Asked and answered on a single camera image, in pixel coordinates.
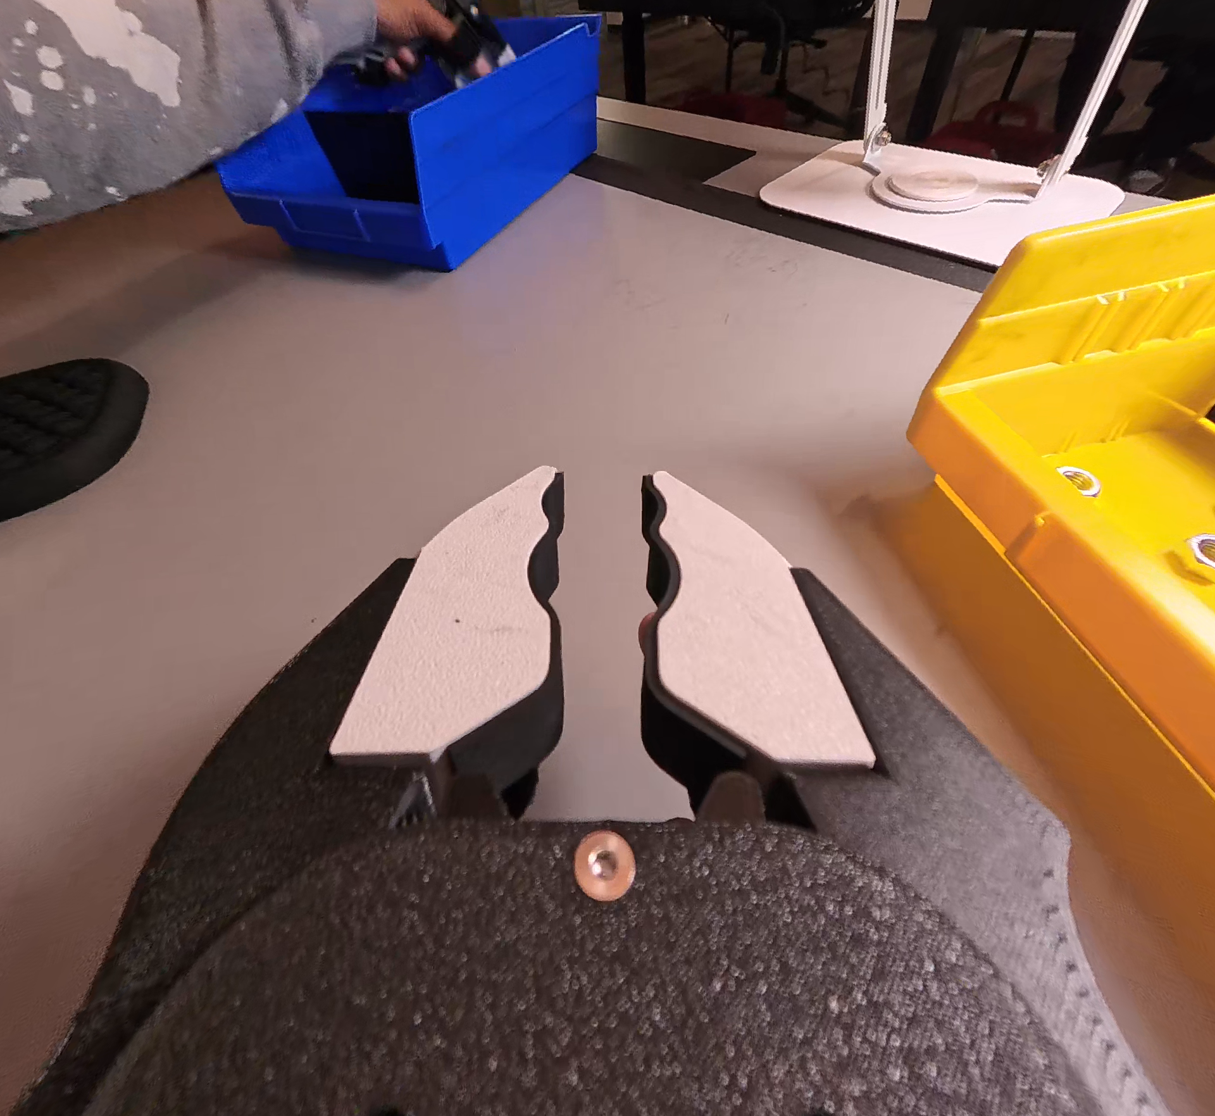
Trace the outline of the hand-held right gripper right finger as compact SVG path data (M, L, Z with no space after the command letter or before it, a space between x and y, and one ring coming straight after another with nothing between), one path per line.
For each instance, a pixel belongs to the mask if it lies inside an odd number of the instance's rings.
M646 692L728 757L779 772L871 771L876 749L790 561L665 469L646 475Z

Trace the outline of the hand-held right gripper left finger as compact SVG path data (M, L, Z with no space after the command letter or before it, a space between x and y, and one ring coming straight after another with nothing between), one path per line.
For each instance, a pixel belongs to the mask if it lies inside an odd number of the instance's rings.
M531 561L558 523L539 466L446 524L417 554L329 743L347 764L456 758L553 667L551 592Z

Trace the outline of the blue plastic bin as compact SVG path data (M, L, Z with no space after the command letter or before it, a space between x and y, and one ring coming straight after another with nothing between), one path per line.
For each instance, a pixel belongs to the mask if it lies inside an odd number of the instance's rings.
M335 66L304 102L217 162L239 217L286 243L452 272L599 143L599 14L500 19L516 60L466 86L428 61L373 85ZM346 196L305 111L409 114L417 205Z

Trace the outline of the yellow plastic bin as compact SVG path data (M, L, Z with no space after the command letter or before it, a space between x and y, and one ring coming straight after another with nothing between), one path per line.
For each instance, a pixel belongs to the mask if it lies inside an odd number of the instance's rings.
M933 377L908 438L996 549L1207 785L1214 199L1025 238ZM1056 467L1091 469L1082 498Z

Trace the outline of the person's left forearm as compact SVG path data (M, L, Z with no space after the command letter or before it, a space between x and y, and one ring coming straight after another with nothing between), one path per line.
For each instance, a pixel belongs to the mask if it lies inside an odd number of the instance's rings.
M3 232L190 176L375 34L374 0L1 0Z

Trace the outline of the person's left hand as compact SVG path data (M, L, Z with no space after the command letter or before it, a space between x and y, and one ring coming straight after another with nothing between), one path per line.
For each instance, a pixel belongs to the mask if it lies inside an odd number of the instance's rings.
M448 44L456 24L429 0L373 0L375 35L388 77L405 80L419 63L421 44Z

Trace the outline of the red floor box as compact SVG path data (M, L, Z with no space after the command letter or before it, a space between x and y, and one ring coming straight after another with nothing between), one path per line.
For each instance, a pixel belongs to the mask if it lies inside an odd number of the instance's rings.
M788 108L780 97L737 90L689 90L677 109L721 121L785 130Z

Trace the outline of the instruction sheet stand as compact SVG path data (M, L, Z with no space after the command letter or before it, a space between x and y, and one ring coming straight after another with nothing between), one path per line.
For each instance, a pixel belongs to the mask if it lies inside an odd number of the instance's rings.
M874 0L862 137L770 181L761 200L785 213L993 266L1035 232L1108 218L1125 191L1075 174L1071 167L1147 5L1127 2L1062 150L1033 168L892 139L887 86L899 0Z

